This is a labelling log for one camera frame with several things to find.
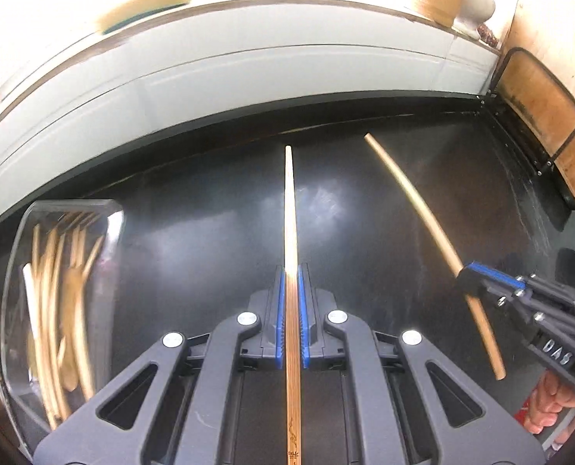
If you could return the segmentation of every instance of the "silver screw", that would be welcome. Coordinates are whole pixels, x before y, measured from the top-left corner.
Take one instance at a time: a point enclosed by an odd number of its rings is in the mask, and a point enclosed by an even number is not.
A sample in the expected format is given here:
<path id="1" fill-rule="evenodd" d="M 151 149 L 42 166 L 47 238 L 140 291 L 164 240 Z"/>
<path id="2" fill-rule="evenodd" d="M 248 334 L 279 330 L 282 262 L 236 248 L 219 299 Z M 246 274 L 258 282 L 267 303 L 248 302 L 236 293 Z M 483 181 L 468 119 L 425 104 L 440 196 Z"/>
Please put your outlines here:
<path id="1" fill-rule="evenodd" d="M 180 332 L 169 332 L 162 338 L 162 344 L 167 348 L 177 348 L 184 342 L 184 336 Z"/>
<path id="2" fill-rule="evenodd" d="M 417 346 L 423 340 L 423 336 L 417 331 L 406 331 L 401 334 L 401 340 L 409 346 Z"/>
<path id="3" fill-rule="evenodd" d="M 240 325 L 252 325 L 257 321 L 257 315 L 250 311 L 245 311 L 238 315 L 238 323 Z"/>
<path id="4" fill-rule="evenodd" d="M 347 322 L 347 313 L 341 309 L 335 309 L 328 313 L 328 321 L 332 324 L 342 324 Z"/>

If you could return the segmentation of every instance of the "wooden panel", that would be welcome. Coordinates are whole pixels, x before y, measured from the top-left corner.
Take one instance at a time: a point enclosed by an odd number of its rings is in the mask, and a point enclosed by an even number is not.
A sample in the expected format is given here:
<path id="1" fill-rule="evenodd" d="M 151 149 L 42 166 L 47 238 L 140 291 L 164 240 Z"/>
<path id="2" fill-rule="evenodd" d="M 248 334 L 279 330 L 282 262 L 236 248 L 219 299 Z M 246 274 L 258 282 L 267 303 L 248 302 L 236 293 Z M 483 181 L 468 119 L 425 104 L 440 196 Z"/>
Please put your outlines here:
<path id="1" fill-rule="evenodd" d="M 515 46 L 535 54 L 575 97 L 575 0 L 519 0 L 503 51 Z M 503 95 L 552 155 L 574 128 L 572 105 L 529 58 L 509 66 Z M 575 140 L 556 165 L 575 196 Z"/>

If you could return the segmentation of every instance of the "transparent tray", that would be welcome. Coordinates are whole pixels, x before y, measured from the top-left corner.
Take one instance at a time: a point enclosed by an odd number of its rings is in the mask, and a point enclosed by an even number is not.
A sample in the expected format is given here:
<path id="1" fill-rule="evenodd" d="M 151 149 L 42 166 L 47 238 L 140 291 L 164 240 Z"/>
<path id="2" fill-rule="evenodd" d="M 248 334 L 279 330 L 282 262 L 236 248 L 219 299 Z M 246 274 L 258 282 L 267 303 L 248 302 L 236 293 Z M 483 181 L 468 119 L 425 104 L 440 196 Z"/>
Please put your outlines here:
<path id="1" fill-rule="evenodd" d="M 113 200 L 38 201 L 22 217 L 1 304 L 1 378 L 21 447 L 111 378 L 124 212 Z"/>

